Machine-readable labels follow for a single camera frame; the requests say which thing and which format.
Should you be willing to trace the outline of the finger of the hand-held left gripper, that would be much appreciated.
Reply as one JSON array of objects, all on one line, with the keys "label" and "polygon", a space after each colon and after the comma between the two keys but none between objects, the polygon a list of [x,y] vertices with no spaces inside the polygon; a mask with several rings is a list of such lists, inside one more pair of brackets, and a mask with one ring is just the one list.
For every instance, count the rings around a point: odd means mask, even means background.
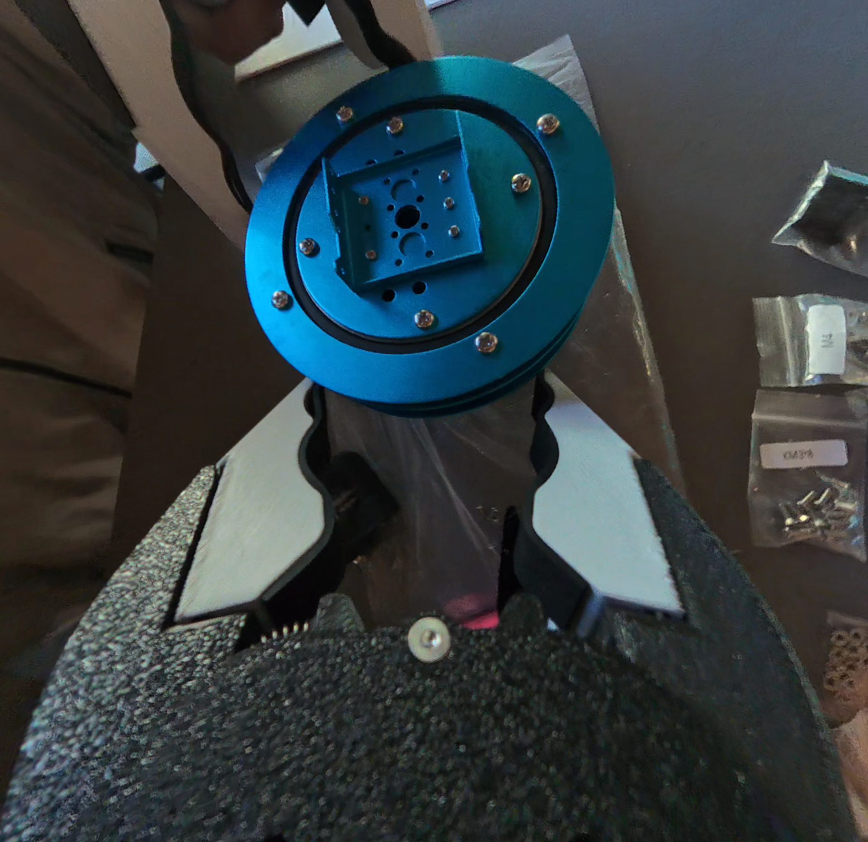
[{"label": "finger of the hand-held left gripper", "polygon": [[425,0],[324,0],[344,45],[366,66],[394,69],[443,54]]},{"label": "finger of the hand-held left gripper", "polygon": [[66,0],[134,120],[136,138],[212,223],[243,247],[253,203],[193,84],[170,0]]}]

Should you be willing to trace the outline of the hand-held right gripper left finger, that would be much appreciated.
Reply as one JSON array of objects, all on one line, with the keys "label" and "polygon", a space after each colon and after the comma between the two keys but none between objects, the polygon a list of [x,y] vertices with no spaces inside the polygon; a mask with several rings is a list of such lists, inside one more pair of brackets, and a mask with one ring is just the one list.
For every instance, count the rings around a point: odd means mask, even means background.
[{"label": "hand-held right gripper left finger", "polygon": [[335,524],[324,391],[302,380],[218,462],[165,630],[247,615],[279,635],[274,601],[324,550]]}]

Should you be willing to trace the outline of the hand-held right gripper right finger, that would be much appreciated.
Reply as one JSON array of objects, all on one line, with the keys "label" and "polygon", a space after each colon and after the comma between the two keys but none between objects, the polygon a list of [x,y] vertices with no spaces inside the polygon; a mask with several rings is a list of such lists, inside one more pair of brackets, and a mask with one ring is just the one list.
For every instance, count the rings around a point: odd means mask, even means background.
[{"label": "hand-held right gripper right finger", "polygon": [[513,568],[548,625],[589,636],[607,609],[686,617],[631,446],[551,371],[537,376]]}]

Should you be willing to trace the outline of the large clear plastic bag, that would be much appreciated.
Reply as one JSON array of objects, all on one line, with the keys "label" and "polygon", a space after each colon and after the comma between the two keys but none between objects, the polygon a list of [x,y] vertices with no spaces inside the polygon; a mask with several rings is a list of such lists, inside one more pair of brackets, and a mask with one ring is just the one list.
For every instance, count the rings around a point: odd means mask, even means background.
[{"label": "large clear plastic bag", "polygon": [[[675,440],[622,216],[579,321],[549,368],[638,457],[680,484]],[[533,425],[529,384],[483,409],[401,420],[328,396],[331,442],[359,453],[395,494],[398,517],[340,591],[379,624],[463,595],[495,598],[505,509],[524,500]]]}]

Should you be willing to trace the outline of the blue round metal turntable base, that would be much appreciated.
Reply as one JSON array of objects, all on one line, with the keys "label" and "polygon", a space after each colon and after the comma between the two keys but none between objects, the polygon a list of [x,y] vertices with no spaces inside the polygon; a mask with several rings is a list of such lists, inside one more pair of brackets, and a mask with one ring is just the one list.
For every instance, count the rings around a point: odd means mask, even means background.
[{"label": "blue round metal turntable base", "polygon": [[560,88],[487,58],[418,62],[286,143],[248,222],[245,282],[305,377],[395,416],[447,416],[553,359],[613,216],[606,148]]}]

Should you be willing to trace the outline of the dark grey desk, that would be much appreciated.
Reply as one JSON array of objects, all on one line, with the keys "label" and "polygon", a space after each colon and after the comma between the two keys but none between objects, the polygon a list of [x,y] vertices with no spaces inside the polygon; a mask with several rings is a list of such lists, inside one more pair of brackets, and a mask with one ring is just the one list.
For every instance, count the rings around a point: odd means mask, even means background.
[{"label": "dark grey desk", "polygon": [[[826,700],[827,612],[866,619],[866,565],[751,542],[752,300],[866,300],[866,278],[772,243],[823,161],[866,174],[866,0],[462,0],[433,16],[449,54],[515,60],[570,36],[612,160],[689,500]],[[167,179],[114,567],[298,380],[256,325],[241,269],[241,252]]]}]

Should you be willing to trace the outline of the group of hardware zip bags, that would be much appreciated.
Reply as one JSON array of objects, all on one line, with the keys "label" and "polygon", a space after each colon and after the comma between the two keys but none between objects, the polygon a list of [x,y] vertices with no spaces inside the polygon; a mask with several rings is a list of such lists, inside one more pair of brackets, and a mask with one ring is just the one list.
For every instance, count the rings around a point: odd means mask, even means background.
[{"label": "group of hardware zip bags", "polygon": [[866,563],[866,303],[802,293],[754,298],[753,311],[753,543]]}]

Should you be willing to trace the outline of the dark plastic parts bag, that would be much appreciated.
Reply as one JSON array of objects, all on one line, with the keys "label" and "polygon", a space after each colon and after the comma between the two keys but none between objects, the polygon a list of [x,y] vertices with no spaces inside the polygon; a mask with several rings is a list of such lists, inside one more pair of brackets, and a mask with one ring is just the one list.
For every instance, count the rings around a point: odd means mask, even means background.
[{"label": "dark plastic parts bag", "polygon": [[867,177],[823,161],[772,243],[867,277]]}]

